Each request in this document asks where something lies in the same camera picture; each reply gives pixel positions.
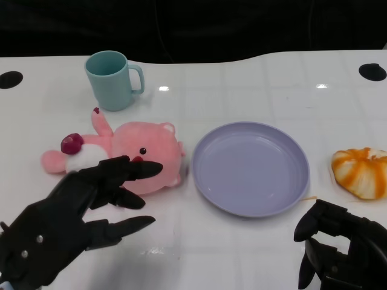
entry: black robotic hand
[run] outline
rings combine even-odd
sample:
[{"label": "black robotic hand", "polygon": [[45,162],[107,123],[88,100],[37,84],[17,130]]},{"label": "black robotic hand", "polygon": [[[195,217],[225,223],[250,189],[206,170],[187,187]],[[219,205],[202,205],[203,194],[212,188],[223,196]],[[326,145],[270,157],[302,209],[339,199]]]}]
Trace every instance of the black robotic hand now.
[{"label": "black robotic hand", "polygon": [[50,195],[29,205],[0,236],[0,284],[14,290],[35,290],[49,285],[85,250],[117,245],[122,237],[155,221],[138,216],[116,224],[107,220],[84,222],[86,210],[107,203],[142,208],[145,201],[122,187],[125,181],[149,178],[163,166],[129,157],[101,161],[98,166],[71,172]]},{"label": "black robotic hand", "polygon": [[[348,255],[311,238],[318,231],[347,237]],[[294,241],[305,240],[305,255],[299,273],[299,289],[305,289],[315,273],[321,290],[386,290],[387,230],[347,209],[317,200],[299,221]]]}]

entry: teddy bear ear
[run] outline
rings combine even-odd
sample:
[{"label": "teddy bear ear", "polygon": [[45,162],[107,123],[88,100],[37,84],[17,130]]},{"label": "teddy bear ear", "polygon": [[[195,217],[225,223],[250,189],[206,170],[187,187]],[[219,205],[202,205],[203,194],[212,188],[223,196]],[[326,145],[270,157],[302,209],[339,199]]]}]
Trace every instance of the teddy bear ear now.
[{"label": "teddy bear ear", "polygon": [[160,126],[162,126],[164,129],[168,130],[169,132],[171,132],[173,134],[176,132],[175,126],[172,125],[171,123],[162,123],[162,124],[160,124]]}]

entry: pink stuffed animal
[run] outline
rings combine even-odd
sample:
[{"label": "pink stuffed animal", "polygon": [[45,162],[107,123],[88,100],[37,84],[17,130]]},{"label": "pink stuffed animal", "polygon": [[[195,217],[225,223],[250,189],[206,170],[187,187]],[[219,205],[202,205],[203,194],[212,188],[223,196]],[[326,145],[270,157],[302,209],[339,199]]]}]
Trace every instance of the pink stuffed animal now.
[{"label": "pink stuffed animal", "polygon": [[126,189],[142,195],[180,183],[181,157],[185,152],[183,144],[175,138],[174,125],[130,122],[113,133],[98,108],[93,110],[91,122],[98,135],[71,134],[63,139],[62,151],[50,150],[43,154],[42,165],[46,172],[80,170],[96,166],[101,160],[127,155],[131,161],[161,163],[163,170],[152,178],[126,181]]}]

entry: dark wall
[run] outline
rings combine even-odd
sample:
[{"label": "dark wall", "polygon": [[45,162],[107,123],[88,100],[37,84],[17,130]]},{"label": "dark wall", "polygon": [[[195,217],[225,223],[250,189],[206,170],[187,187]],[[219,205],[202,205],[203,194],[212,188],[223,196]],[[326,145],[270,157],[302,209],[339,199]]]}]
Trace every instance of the dark wall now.
[{"label": "dark wall", "polygon": [[153,63],[381,49],[385,0],[0,0],[0,56],[118,50]]}]

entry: table surface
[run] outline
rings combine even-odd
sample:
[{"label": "table surface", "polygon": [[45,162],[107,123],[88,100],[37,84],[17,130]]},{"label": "table surface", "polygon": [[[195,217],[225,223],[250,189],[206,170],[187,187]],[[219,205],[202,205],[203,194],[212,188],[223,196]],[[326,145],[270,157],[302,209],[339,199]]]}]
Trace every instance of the table surface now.
[{"label": "table surface", "polygon": [[[93,133],[93,97],[83,64],[87,57],[0,59],[0,74],[20,71],[20,85],[0,90],[0,217],[10,224],[59,181],[41,168],[40,155],[58,149],[70,133]],[[387,51],[292,52],[230,63],[140,63],[146,91],[129,108],[106,112],[115,129],[128,121],[173,123],[187,166],[199,139],[233,121],[257,121],[290,134],[310,162],[307,193],[347,207],[387,227],[387,202],[362,202],[337,186],[330,169],[340,149],[387,149],[387,80],[358,73],[364,63],[387,68]],[[138,79],[133,76],[134,87]],[[293,231],[314,200],[264,219],[246,219],[209,204],[192,175],[179,188],[145,196],[139,211],[106,206],[85,220],[117,222],[152,215],[156,223],[118,246],[78,257],[47,289],[296,290],[304,243]],[[318,234],[339,247],[349,242]],[[318,290],[314,278],[309,290]]]}]

